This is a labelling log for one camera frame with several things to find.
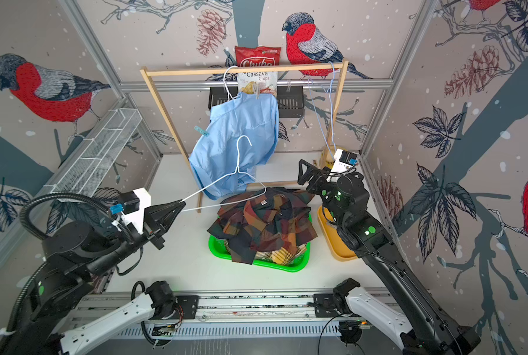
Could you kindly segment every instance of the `blue clothespin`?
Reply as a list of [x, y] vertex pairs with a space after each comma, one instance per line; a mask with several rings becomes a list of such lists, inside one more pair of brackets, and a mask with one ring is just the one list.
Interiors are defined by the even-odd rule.
[[201, 127], [199, 127], [198, 125], [195, 126], [195, 131], [201, 133], [202, 135], [204, 135], [205, 137], [207, 137], [209, 135], [209, 133], [207, 133], [204, 129], [202, 129]]

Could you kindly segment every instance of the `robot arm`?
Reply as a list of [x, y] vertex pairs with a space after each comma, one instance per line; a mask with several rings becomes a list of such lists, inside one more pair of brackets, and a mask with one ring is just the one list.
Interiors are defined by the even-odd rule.
[[[379, 276], [404, 314], [370, 297], [352, 279], [333, 290], [338, 311], [364, 316], [404, 354], [469, 354], [480, 343], [476, 332], [458, 325], [433, 300], [389, 233], [367, 212], [369, 195], [363, 176], [353, 171], [356, 154], [339, 149], [336, 157], [332, 170], [320, 170], [300, 160], [298, 183], [309, 182], [307, 190], [321, 197], [343, 242]], [[53, 237], [47, 236], [29, 221], [29, 211], [55, 198], [79, 199], [102, 209], [112, 216], [119, 232], [107, 238], [88, 223], [74, 221]], [[86, 196], [57, 193], [36, 198], [22, 210], [21, 223], [42, 239], [47, 262], [20, 293], [8, 334], [0, 342], [0, 355], [85, 354], [130, 324], [175, 311], [175, 296], [168, 284], [155, 282], [138, 298], [95, 322], [64, 335], [52, 334], [59, 321], [93, 289], [92, 275], [103, 275], [148, 242], [163, 248], [162, 236], [185, 206], [181, 201], [150, 206], [150, 196], [143, 188], [122, 194], [119, 202], [105, 210]]]
[[[107, 238], [88, 223], [74, 221], [53, 236], [45, 235], [29, 221], [29, 211], [55, 198], [78, 199], [108, 212], [118, 233]], [[162, 236], [185, 206], [181, 201], [150, 206], [149, 195], [143, 188], [120, 195], [119, 202], [109, 211], [86, 196], [57, 193], [36, 198], [22, 210], [20, 221], [42, 239], [47, 261], [20, 293], [6, 329], [8, 334], [0, 342], [0, 355], [85, 354], [129, 324], [154, 314], [169, 316], [175, 310], [175, 296], [168, 284], [154, 282], [121, 309], [78, 330], [70, 330], [65, 336], [52, 334], [59, 321], [93, 290], [93, 275], [104, 275], [148, 242], [163, 248]]]
[[340, 151], [333, 170], [300, 160], [297, 182], [309, 182], [307, 191], [321, 197], [343, 242], [384, 282], [405, 317], [370, 298], [352, 279], [334, 288], [337, 309], [364, 316], [405, 354], [469, 354], [480, 343], [479, 336], [449, 316], [412, 273], [390, 234], [367, 212], [363, 176], [349, 164], [356, 154]]

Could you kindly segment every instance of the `cassava chips bag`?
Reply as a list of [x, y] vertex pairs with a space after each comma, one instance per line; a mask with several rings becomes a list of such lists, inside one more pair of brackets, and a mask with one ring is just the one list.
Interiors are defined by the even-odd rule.
[[246, 94], [255, 94], [260, 89], [261, 94], [276, 96], [278, 72], [268, 72], [266, 67], [278, 65], [280, 62], [280, 50], [281, 48], [267, 46], [256, 48], [235, 46], [236, 62], [239, 67], [262, 67], [260, 72], [238, 74], [239, 91]]

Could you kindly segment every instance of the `wooden clothes rack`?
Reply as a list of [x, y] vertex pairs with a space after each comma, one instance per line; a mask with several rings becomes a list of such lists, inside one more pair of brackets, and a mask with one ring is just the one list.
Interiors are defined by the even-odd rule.
[[[337, 117], [337, 111], [339, 110], [339, 104], [341, 103], [341, 93], [343, 92], [343, 86], [345, 84], [345, 77], [347, 75], [347, 67], [349, 66], [349, 61], [346, 58], [343, 58], [342, 62], [339, 63], [320, 63], [320, 64], [296, 64], [296, 65], [275, 65], [266, 67], [266, 71], [268, 72], [283, 72], [283, 71], [292, 71], [292, 70], [318, 70], [318, 69], [332, 69], [333, 67], [335, 69], [340, 69], [339, 71], [339, 81], [337, 83], [337, 90], [335, 93], [335, 103], [333, 104], [333, 122], [335, 122], [335, 119]], [[175, 76], [175, 75], [215, 75], [215, 74], [225, 74], [225, 71], [227, 73], [254, 73], [254, 72], [261, 72], [262, 67], [232, 67], [227, 70], [227, 68], [203, 68], [203, 69], [186, 69], [186, 70], [154, 70], [150, 71], [147, 69], [147, 67], [142, 67], [140, 69], [140, 73], [142, 74], [142, 78], [144, 78], [144, 81], [146, 82], [146, 85], [148, 86], [148, 89], [150, 90], [150, 93], [152, 93], [152, 96], [154, 97], [154, 101], [156, 102], [156, 105], [160, 109], [161, 116], [163, 116], [163, 119], [165, 120], [165, 123], [168, 125], [169, 131], [171, 132], [171, 135], [173, 138], [175, 138], [175, 143], [177, 144], [177, 147], [179, 148], [179, 152], [183, 156], [183, 159], [185, 160], [185, 163], [189, 167], [189, 170], [191, 171], [191, 174], [193, 174], [193, 170], [191, 170], [191, 166], [189, 164], [189, 155], [185, 151], [185, 147], [183, 146], [183, 142], [181, 141], [181, 138], [179, 138], [179, 134], [177, 130], [175, 129], [175, 125], [173, 124], [173, 121], [171, 120], [171, 116], [169, 116], [168, 109], [165, 107], [163, 100], [161, 99], [160, 92], [156, 88], [156, 82], [154, 82], [153, 77], [163, 77], [163, 76]], [[331, 132], [332, 132], [332, 125], [329, 125], [329, 128], [327, 130], [327, 145], [323, 147], [323, 151], [321, 153], [321, 161], [320, 161], [320, 167], [325, 166], [325, 158], [329, 154], [329, 146], [333, 144], [333, 141], [331, 139]], [[284, 185], [290, 185], [295, 184], [297, 181], [272, 181], [272, 182], [265, 182], [264, 185], [273, 187], [273, 186], [284, 186]], [[250, 183], [248, 186], [252, 185], [260, 185], [258, 183]], [[199, 194], [199, 199], [197, 201], [197, 206], [201, 207], [201, 202], [203, 199], [203, 194]]]

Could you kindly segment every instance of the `pine cone illustration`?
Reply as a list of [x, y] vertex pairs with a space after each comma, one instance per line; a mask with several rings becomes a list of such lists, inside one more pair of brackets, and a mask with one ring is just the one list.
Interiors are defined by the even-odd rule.
[[209, 52], [215, 53], [226, 38], [224, 19], [214, 10], [203, 10], [197, 18], [197, 50], [205, 57]]
[[459, 71], [451, 76], [451, 81], [445, 82], [444, 96], [453, 94], [459, 98], [465, 93], [471, 96], [473, 92], [481, 91], [498, 72], [498, 49], [485, 46], [467, 58]]
[[382, 201], [386, 206], [388, 215], [390, 215], [390, 218], [393, 219], [394, 217], [398, 216], [404, 206], [402, 193], [396, 184], [392, 182], [392, 178], [390, 176], [385, 177], [384, 179], [382, 179], [381, 176], [380, 181], [377, 181], [376, 184], [378, 185], [378, 189], [382, 195]]

